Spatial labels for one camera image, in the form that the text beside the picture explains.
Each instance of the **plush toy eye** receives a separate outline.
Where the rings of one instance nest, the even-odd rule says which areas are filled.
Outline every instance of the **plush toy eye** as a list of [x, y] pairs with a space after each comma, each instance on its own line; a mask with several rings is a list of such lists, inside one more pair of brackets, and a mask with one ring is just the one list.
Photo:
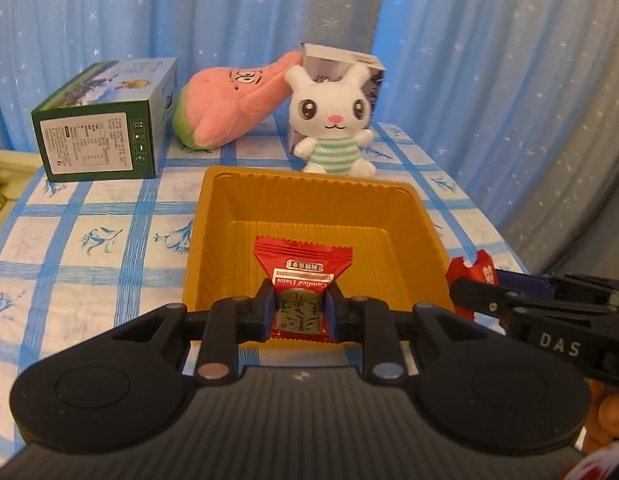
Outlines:
[[299, 110], [301, 111], [301, 115], [310, 120], [312, 117], [316, 115], [317, 105], [311, 99], [304, 99], [299, 104]]
[[353, 102], [353, 116], [357, 119], [363, 119], [365, 113], [365, 103], [362, 99], [357, 99]]

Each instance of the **blue and white checkered tablecloth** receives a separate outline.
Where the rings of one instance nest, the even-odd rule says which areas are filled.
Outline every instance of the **blue and white checkered tablecloth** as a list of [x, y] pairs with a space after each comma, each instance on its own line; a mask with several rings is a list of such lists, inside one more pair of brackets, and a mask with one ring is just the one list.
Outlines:
[[[416, 188], [450, 256], [473, 260], [484, 248], [497, 266], [521, 270], [492, 224], [405, 132], [393, 124], [375, 130], [365, 156], [377, 177]], [[300, 170], [304, 162], [285, 144], [269, 117], [218, 150], [194, 152], [173, 140], [153, 180], [52, 184], [42, 170], [33, 178], [0, 234], [0, 464], [22, 446], [8, 407], [17, 375], [115, 324], [180, 301], [206, 168]], [[240, 358], [263, 365], [360, 361], [356, 348], [322, 347], [285, 354], [248, 348]]]

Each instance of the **tray rim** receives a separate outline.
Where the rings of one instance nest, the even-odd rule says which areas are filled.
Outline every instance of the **tray rim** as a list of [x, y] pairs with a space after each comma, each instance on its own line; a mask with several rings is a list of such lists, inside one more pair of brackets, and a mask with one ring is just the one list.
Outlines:
[[[212, 197], [212, 188], [216, 178], [223, 173], [234, 174], [254, 174], [254, 175], [271, 175], [271, 176], [283, 176], [287, 178], [296, 178], [298, 180], [326, 180], [343, 182], [345, 184], [366, 184], [368, 186], [383, 186], [391, 187], [394, 189], [400, 189], [410, 195], [419, 213], [429, 222], [427, 224], [427, 235], [433, 240], [438, 258], [447, 266], [449, 266], [449, 254], [445, 250], [441, 239], [438, 237], [436, 230], [433, 227], [433, 222], [425, 205], [420, 200], [420, 197], [416, 193], [416, 189], [405, 182], [394, 182], [390, 180], [377, 180], [374, 178], [353, 178], [350, 176], [334, 175], [334, 174], [316, 174], [316, 173], [303, 173], [301, 171], [292, 170], [275, 170], [266, 168], [240, 168], [236, 166], [211, 166], [205, 171], [203, 176], [203, 184], [201, 186], [201, 193], [199, 195], [198, 203], [196, 205], [196, 212], [194, 213], [194, 225], [192, 227], [192, 238], [190, 240], [190, 247], [197, 247], [203, 245], [205, 237], [205, 228], [207, 225], [207, 215], [200, 214], [201, 204], [209, 205]], [[188, 287], [190, 283], [198, 283], [198, 269], [201, 266], [203, 251], [194, 253], [189, 251], [187, 257], [186, 273], [183, 286], [182, 303], [187, 306], [187, 310], [192, 312], [198, 302], [198, 287]], [[206, 310], [211, 308], [211, 305], [206, 306]]]

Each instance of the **pink plush toy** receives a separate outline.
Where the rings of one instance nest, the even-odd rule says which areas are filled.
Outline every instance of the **pink plush toy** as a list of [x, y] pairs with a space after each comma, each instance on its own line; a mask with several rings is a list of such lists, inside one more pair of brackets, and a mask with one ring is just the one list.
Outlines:
[[260, 68], [206, 68], [178, 95], [174, 132], [188, 148], [218, 148], [245, 135], [291, 94], [285, 72], [301, 64], [288, 52]]

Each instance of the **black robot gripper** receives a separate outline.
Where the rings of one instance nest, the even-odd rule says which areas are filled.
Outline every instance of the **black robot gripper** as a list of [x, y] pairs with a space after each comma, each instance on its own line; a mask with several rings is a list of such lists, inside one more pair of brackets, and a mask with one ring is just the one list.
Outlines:
[[207, 312], [164, 305], [34, 364], [10, 397], [28, 446], [0, 480], [555, 480], [580, 460], [589, 390], [570, 364], [431, 304], [393, 312], [335, 283], [324, 303], [331, 338], [363, 345], [360, 370], [240, 370], [238, 345], [269, 337], [268, 281]]

